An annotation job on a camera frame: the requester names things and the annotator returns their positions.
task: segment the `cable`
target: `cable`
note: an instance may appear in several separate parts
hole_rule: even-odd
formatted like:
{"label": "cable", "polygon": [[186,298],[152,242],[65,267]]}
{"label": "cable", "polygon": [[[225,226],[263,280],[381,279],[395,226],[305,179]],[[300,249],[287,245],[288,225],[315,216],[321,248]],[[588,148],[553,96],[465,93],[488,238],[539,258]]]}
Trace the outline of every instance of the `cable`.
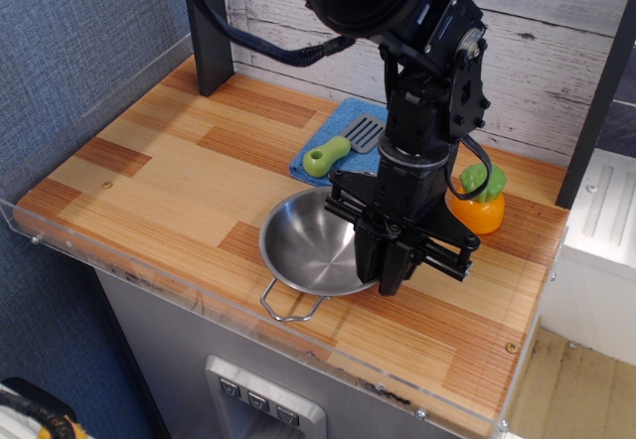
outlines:
{"label": "cable", "polygon": [[493,165],[492,165],[492,162],[490,161],[490,156],[488,156],[488,153],[486,153],[486,150],[482,148],[481,145],[477,141],[475,141],[473,138],[471,138],[469,135],[466,135],[463,138],[461,138],[461,142],[470,151],[472,151],[473,154],[475,154],[475,156],[477,156],[482,163],[484,163],[484,165],[486,166],[486,179],[476,190],[471,191],[470,193],[467,193],[467,194],[460,194],[457,192],[457,190],[455,190],[455,187],[453,186],[453,183],[450,180],[451,170],[448,169],[448,164],[444,165],[444,174],[446,175],[446,184],[448,185],[448,189],[450,189],[450,192],[453,193],[453,195],[460,201],[470,201],[471,199],[475,199],[481,193],[486,191],[486,188],[488,188],[488,184],[490,183],[490,175],[493,170]]}
{"label": "cable", "polygon": [[76,433],[65,417],[55,414],[25,397],[0,390],[0,405],[35,419],[49,430],[54,439],[76,439]]}
{"label": "cable", "polygon": [[307,47],[300,50],[288,51],[257,37],[249,32],[231,26],[219,16],[206,2],[206,0],[192,0],[204,17],[232,42],[241,47],[254,50],[262,55],[270,57],[278,62],[294,67],[308,67],[315,64],[323,57],[337,54],[348,49],[356,43],[355,39],[337,37],[324,44]]}

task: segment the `stainless steel bowl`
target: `stainless steel bowl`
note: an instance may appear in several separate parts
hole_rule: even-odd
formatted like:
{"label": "stainless steel bowl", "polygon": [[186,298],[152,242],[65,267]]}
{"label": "stainless steel bowl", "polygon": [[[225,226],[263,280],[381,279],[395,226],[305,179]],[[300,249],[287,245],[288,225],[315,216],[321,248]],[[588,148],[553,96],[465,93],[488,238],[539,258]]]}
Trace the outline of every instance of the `stainless steel bowl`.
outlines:
{"label": "stainless steel bowl", "polygon": [[276,279],[301,292],[333,297],[369,288],[356,274],[353,226],[325,211],[331,188],[287,198],[260,230],[260,254]]}

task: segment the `metal spatula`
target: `metal spatula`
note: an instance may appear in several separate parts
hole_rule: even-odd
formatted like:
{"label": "metal spatula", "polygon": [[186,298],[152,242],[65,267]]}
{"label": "metal spatula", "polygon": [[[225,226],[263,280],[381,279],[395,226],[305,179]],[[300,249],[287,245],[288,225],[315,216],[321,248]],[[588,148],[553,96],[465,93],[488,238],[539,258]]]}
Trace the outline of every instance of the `metal spatula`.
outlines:
{"label": "metal spatula", "polygon": [[309,176],[322,178],[333,164],[353,149],[365,154],[378,144],[385,124],[371,114],[361,114],[327,143],[309,150],[302,159],[302,166]]}
{"label": "metal spatula", "polygon": [[365,154],[378,144],[378,137],[383,129],[385,124],[378,118],[371,114],[361,114],[342,130],[340,136],[351,141],[351,149]]}

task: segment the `wooden tabletop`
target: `wooden tabletop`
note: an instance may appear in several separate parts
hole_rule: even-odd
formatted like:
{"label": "wooden tabletop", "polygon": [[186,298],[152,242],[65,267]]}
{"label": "wooden tabletop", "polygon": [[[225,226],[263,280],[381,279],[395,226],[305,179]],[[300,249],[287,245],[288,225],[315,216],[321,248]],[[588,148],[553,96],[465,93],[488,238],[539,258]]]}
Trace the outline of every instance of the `wooden tabletop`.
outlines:
{"label": "wooden tabletop", "polygon": [[[189,60],[34,188],[15,218],[168,300],[208,313],[236,305],[234,320],[258,340],[486,436],[473,414],[498,421],[511,392],[520,353],[506,345],[523,350],[528,340],[564,228],[566,211],[555,207],[564,170],[489,149],[508,177],[506,215],[481,236],[463,283],[421,266],[395,297],[372,288],[323,302],[305,324],[274,325],[259,302],[271,280],[259,228],[308,189],[288,165],[336,107],[241,75],[204,98]],[[475,162],[462,151],[455,175]],[[315,300],[282,284],[269,299],[284,314]]]}

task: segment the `orange toy vegetable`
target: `orange toy vegetable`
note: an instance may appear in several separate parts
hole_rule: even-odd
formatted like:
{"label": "orange toy vegetable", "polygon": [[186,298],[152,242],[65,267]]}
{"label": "orange toy vegetable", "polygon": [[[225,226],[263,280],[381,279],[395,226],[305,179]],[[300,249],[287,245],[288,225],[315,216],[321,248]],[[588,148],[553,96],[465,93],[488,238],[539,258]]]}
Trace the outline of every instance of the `orange toy vegetable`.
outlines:
{"label": "orange toy vegetable", "polygon": [[[475,164],[466,168],[459,176],[460,192],[471,193],[486,179],[486,167]],[[494,232],[504,219],[506,201],[503,190],[506,186],[506,175],[498,166],[493,165],[490,182],[486,190],[471,201],[460,201],[453,197],[448,208],[464,225],[476,234]]]}

